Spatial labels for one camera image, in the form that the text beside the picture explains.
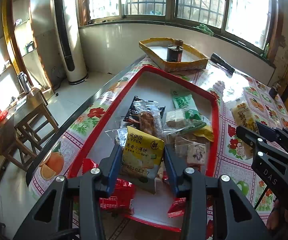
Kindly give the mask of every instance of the silver kettle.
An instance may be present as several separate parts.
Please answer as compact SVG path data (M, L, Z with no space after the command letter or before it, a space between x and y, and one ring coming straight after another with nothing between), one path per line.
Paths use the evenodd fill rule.
M24 72L20 72L20 74L17 75L17 78L19 79L19 82L21 84L21 87L23 88L24 92L26 94L30 93L32 90L28 80L27 75Z

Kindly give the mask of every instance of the white floor-standing air conditioner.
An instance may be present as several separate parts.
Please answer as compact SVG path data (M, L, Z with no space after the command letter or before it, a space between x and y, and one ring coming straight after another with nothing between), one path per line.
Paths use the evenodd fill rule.
M60 55L71 85L79 84L88 77L78 33L75 1L51 0Z

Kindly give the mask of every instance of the silver screw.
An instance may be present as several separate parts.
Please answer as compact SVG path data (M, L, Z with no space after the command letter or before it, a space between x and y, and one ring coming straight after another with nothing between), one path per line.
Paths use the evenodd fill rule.
M65 179L65 177L62 176L62 175L60 175L60 176L57 176L55 180L56 180L57 182L62 182L64 179Z
M231 178L228 175L221 176L222 181L228 182Z
M91 173L92 174L98 174L100 172L100 169L99 168L93 168L91 169Z
M188 167L185 169L185 172L189 173L189 174L193 174L195 172L195 170L193 168Z

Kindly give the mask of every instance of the tiled floor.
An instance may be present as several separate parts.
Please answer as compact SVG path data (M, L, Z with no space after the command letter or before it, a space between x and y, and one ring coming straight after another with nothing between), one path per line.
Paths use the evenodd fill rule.
M64 80L59 89L59 95L49 99L48 109L61 126L91 95L108 82L113 76L99 72L91 72L86 82L70 86ZM51 129L46 125L39 135L46 135ZM14 158L20 161L18 152ZM25 171L19 169L13 163L9 163L0 182L0 222L6 224L4 235L12 239L28 212L35 204L34 198L28 191L25 182Z

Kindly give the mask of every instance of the tablecloth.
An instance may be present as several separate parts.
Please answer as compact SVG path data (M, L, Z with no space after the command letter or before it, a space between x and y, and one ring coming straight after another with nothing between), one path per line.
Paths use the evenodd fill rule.
M36 199L43 194L57 175L67 176L71 163L88 136L92 133L93 128L123 87L144 65L157 67L149 57L145 57L139 64L125 74L118 83L103 93L101 97L98 98L92 106L87 108L70 128L63 133L58 140L58 142L60 141L60 147L56 150L59 152L57 158L62 158L62 161L56 162L57 166L52 167L53 170L60 170L60 172L50 175L47 170L44 170L43 162L41 163L41 167L36 170L29 185L29 190ZM209 91L217 98L220 132L214 176L219 177L222 174L227 174L236 183L239 181L247 183L249 191L246 197L254 206L266 185L251 169L252 159L246 160L241 140L236 136L236 123L230 110L226 108L225 103L244 96L244 99L253 111L254 117L258 121L270 127L282 128L286 126L288 128L288 114L280 96L277 95L275 99L272 99L268 94L269 87L266 85L238 71L235 71L231 76L211 61L208 62L204 70L179 71L173 72L172 74ZM278 144L269 144L283 151ZM257 212L264 223L266 223L273 208L273 199L273 193L268 190L257 208ZM212 220L212 214L212 209L208 209L208 220ZM126 225L134 223L123 217L115 218L114 221L108 217L109 215L105 215L103 222L106 235L109 236L108 239L121 237ZM73 220L73 223L76 226L78 225L77 220ZM131 233L127 235L129 236L127 238L132 239Z

